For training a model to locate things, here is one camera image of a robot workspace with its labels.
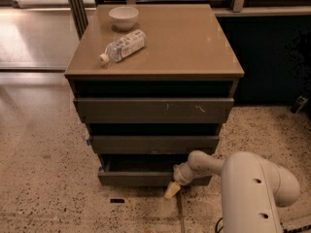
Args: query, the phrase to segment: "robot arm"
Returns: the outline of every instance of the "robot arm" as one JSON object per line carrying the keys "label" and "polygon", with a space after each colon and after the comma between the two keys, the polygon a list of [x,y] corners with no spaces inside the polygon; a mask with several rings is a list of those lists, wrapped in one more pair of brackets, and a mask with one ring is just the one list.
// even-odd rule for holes
{"label": "robot arm", "polygon": [[196,150],[174,167],[174,180],[185,185],[211,173],[222,178],[225,233],[283,232],[276,207],[290,206],[300,193],[290,171],[250,152],[223,161]]}

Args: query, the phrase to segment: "brown tabletop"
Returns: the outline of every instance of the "brown tabletop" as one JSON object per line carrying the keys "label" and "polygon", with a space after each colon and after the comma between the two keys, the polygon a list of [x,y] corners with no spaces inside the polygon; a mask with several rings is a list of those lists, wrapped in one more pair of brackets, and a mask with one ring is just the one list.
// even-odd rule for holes
{"label": "brown tabletop", "polygon": [[128,32],[119,32],[100,5],[65,72],[69,77],[240,78],[244,72],[209,5],[134,5],[134,29],[147,35],[147,46],[119,63],[101,67],[98,56]]}

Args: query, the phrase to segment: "clear plastic bottle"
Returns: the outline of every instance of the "clear plastic bottle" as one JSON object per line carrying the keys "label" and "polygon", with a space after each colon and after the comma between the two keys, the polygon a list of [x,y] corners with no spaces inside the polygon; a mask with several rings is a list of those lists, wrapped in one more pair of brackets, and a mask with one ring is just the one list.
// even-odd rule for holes
{"label": "clear plastic bottle", "polygon": [[135,30],[109,44],[104,53],[99,55],[99,62],[106,65],[110,61],[119,62],[146,45],[146,34]]}

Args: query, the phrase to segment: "power cord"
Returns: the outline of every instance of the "power cord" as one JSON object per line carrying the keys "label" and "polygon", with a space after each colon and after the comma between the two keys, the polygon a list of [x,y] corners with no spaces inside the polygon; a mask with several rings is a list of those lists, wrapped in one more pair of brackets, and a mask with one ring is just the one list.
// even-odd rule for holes
{"label": "power cord", "polygon": [[217,223],[216,223],[216,225],[215,225],[215,233],[220,233],[223,229],[224,229],[224,227],[222,226],[222,227],[220,227],[220,228],[218,228],[218,226],[219,226],[219,224],[220,224],[220,222],[223,220],[223,218],[221,217],[218,221],[217,221]]}

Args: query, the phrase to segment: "bowl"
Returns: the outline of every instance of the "bowl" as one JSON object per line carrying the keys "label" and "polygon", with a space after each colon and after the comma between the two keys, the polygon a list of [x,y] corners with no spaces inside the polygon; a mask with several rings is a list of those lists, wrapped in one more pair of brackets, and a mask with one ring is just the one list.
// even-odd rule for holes
{"label": "bowl", "polygon": [[128,31],[133,28],[138,18],[138,10],[133,7],[116,7],[109,12],[109,17],[121,31]]}

